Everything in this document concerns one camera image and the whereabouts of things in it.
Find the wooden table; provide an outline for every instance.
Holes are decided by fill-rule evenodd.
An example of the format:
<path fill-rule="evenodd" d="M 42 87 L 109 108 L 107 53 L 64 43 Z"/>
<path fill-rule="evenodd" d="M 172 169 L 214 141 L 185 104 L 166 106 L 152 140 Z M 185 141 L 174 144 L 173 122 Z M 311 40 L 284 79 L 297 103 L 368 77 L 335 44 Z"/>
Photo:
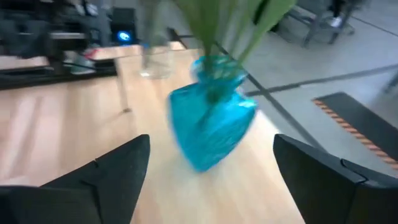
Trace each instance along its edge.
<path fill-rule="evenodd" d="M 163 80 L 139 75 L 141 56 L 118 59 L 132 109 L 122 113 L 115 77 L 0 91 L 0 183 L 41 185 L 142 134 L 151 155 L 133 223 L 303 223 L 279 173 L 279 131 L 260 111 L 219 165 L 195 172 L 169 129 L 167 95 L 192 83 L 194 52 L 174 52 Z"/>

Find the chair leg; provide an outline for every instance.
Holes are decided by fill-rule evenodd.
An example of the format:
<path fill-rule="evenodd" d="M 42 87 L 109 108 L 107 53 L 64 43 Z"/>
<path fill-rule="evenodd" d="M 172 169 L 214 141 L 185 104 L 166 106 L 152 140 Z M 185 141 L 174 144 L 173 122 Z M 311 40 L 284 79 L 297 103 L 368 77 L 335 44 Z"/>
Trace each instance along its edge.
<path fill-rule="evenodd" d="M 315 20 L 312 22 L 310 26 L 310 31 L 308 32 L 307 36 L 305 37 L 302 47 L 307 48 L 310 41 L 312 40 L 313 36 L 317 33 L 317 29 L 319 28 L 321 21 L 322 21 L 322 14 L 318 14 Z"/>
<path fill-rule="evenodd" d="M 388 83 L 385 91 L 388 93 L 397 85 L 398 85 L 398 73 L 394 76 L 394 78 L 391 80 L 391 82 Z"/>

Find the blue glass vase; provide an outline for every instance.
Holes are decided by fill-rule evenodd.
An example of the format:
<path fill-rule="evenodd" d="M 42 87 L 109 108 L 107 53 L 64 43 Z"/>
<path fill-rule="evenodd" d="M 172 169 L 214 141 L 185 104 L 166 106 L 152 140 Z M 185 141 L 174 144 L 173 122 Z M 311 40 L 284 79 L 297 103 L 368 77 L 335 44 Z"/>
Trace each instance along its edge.
<path fill-rule="evenodd" d="M 219 75 L 236 63 L 213 62 Z M 171 92 L 170 120 L 183 154 L 199 172 L 204 172 L 226 157 L 240 142 L 254 118 L 257 104 L 236 92 L 246 74 L 239 70 L 233 78 L 214 78 L 203 69 L 204 58 L 192 65 L 198 82 Z"/>

